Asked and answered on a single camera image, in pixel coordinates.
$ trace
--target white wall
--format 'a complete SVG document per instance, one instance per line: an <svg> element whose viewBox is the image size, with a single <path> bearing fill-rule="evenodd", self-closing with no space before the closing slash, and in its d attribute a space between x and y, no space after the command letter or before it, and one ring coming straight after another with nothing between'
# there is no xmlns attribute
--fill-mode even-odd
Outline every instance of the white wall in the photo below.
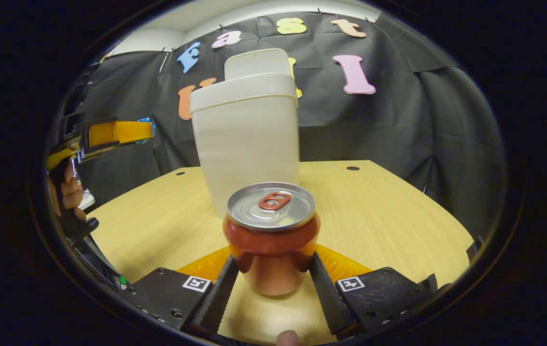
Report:
<svg viewBox="0 0 547 346"><path fill-rule="evenodd" d="M116 48L111 49L109 55L140 50L169 51L179 47L183 43L185 33L169 29L139 29L131 33Z"/></svg>
<svg viewBox="0 0 547 346"><path fill-rule="evenodd" d="M183 43L190 42L197 37L201 37L206 33L219 29L219 24L229 25L249 18L272 13L294 11L315 12L317 11L317 8L319 8L320 11L327 13L337 13L361 19L367 17L371 22L374 22L381 14L381 11L358 1L339 2L339 0L273 0L236 9L216 18L210 19L188 31L183 38Z"/></svg>

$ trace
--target letter cutout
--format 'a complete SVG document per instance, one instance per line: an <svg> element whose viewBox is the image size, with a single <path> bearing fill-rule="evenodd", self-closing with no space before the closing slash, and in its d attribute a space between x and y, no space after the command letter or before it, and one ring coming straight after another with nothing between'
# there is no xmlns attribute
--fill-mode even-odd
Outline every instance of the letter cutout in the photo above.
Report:
<svg viewBox="0 0 547 346"><path fill-rule="evenodd" d="M282 18L276 23L278 26L278 32L284 35L287 34L300 34L306 31L308 28L302 24L300 18Z"/></svg>
<svg viewBox="0 0 547 346"><path fill-rule="evenodd" d="M208 78L204 81L201 81L199 83L199 87L206 87L210 86L213 83L216 82L215 78ZM190 114L190 94L194 90L195 86L187 86L181 88L179 92L177 92L177 95L179 95L179 106L177 107L177 112L179 114L179 118L182 118L183 120L190 120L192 119L192 114Z"/></svg>
<svg viewBox="0 0 547 346"><path fill-rule="evenodd" d="M293 70L295 63L297 62L297 59L295 58L288 58L288 62L291 64L291 76L295 78L295 71ZM297 98L300 99L301 96L303 96L304 93L297 88Z"/></svg>
<svg viewBox="0 0 547 346"><path fill-rule="evenodd" d="M340 29L352 36L352 37L358 37L358 38L364 38L364 37L367 37L367 34L366 33L362 33L361 31L357 31L355 28L358 28L359 25L358 24L355 24L355 23L350 23L348 22L348 20L345 20L345 19L336 19L336 20L332 20L331 23L333 24L337 24L337 26L340 27Z"/></svg>
<svg viewBox="0 0 547 346"><path fill-rule="evenodd" d="M197 47L201 45L201 42L194 42L192 46L186 49L179 57L177 61L181 62L183 65L183 72L186 73L194 64L198 61L198 49Z"/></svg>
<svg viewBox="0 0 547 346"><path fill-rule="evenodd" d="M241 41L241 31L230 31L228 33L220 35L214 42L214 44L211 45L212 48L220 48L224 46L230 46L231 44L236 44L237 42Z"/></svg>
<svg viewBox="0 0 547 346"><path fill-rule="evenodd" d="M361 68L363 58L358 55L333 55L333 60L341 65L346 76L344 91L348 94L373 94L376 88L368 83Z"/></svg>

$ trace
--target blue letter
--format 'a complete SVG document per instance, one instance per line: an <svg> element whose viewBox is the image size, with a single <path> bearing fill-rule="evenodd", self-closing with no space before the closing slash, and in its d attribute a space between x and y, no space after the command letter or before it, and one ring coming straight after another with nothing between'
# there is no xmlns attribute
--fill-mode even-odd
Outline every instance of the blue letter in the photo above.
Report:
<svg viewBox="0 0 547 346"><path fill-rule="evenodd" d="M198 49L197 47L201 45L201 42L194 42L192 46L190 46L188 49L186 49L185 52L183 52L179 57L177 58L177 61L181 62L183 65L183 72L186 73L188 70L194 66L194 64L198 61L196 58L198 56Z"/></svg>

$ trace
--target ceiling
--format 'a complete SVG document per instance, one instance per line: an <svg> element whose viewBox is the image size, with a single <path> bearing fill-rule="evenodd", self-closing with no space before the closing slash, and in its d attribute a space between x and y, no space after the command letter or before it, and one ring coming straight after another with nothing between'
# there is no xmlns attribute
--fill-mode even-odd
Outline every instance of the ceiling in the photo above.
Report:
<svg viewBox="0 0 547 346"><path fill-rule="evenodd" d="M139 29L170 29L187 33L190 29L212 18L259 2L267 2L267 0L193 0L167 11ZM337 0L337 2L374 9L358 0Z"/></svg>

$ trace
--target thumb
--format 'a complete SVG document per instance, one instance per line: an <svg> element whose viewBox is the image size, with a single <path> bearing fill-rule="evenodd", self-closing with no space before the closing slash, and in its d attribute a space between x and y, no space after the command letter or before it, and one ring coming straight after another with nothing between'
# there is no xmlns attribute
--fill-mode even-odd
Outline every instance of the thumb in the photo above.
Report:
<svg viewBox="0 0 547 346"><path fill-rule="evenodd" d="M303 346L299 335L295 331L283 331L278 335L276 346Z"/></svg>

